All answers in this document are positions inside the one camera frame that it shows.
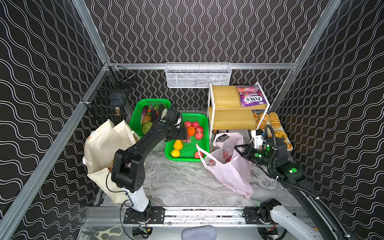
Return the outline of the yellow pear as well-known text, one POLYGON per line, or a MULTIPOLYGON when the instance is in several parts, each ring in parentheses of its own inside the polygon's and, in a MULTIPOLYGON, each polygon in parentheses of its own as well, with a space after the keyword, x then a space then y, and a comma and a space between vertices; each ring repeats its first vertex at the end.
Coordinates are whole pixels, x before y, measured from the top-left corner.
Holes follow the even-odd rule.
POLYGON ((183 145, 183 142, 181 140, 175 140, 173 147, 175 150, 180 151, 183 149, 184 145, 183 145))

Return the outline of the pink plastic grocery bag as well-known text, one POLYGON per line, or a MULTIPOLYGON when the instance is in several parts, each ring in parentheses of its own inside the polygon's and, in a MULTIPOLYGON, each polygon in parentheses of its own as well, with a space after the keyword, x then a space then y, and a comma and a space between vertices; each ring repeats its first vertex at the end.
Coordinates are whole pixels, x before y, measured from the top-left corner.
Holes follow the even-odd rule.
POLYGON ((208 153, 196 145, 203 166, 226 188, 236 194, 250 199, 254 193, 250 184, 252 163, 235 150, 235 146, 243 145, 244 138, 239 133, 217 134, 213 146, 217 149, 208 153))

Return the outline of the cream canvas tote bag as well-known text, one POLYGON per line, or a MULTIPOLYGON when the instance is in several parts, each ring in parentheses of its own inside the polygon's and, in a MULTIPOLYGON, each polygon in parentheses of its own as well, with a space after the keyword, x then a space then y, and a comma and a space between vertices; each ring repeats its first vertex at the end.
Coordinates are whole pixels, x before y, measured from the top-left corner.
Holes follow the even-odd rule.
POLYGON ((139 136, 123 120, 114 125, 107 120, 86 139, 83 164, 87 166, 88 177, 112 200, 123 203, 128 199, 111 180, 109 170, 113 166, 117 150, 125 150, 134 145, 139 136))

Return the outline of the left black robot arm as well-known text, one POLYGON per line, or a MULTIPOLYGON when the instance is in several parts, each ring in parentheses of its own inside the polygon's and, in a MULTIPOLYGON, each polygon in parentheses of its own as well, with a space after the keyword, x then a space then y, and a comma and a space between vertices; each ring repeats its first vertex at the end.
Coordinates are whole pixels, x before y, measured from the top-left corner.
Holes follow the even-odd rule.
POLYGON ((182 114, 170 109, 163 118, 154 121, 137 143, 126 150, 116 151, 111 180, 129 197, 133 218, 138 223, 146 224, 151 220, 151 204, 143 188, 146 158, 162 140, 169 142, 187 138, 182 114))

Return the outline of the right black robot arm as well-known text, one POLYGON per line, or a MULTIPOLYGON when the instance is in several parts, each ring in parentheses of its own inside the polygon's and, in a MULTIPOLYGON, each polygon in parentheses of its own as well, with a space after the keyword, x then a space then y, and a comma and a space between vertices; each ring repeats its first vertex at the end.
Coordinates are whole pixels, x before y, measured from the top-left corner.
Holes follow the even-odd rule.
POLYGON ((298 240, 355 240, 352 234, 332 212, 310 181, 308 175, 288 153, 288 139, 271 125, 257 130, 249 144, 236 145, 235 151, 254 163, 267 177, 287 189, 300 203, 316 226, 311 228, 294 216, 277 200, 262 202, 259 219, 264 224, 278 224, 298 240))

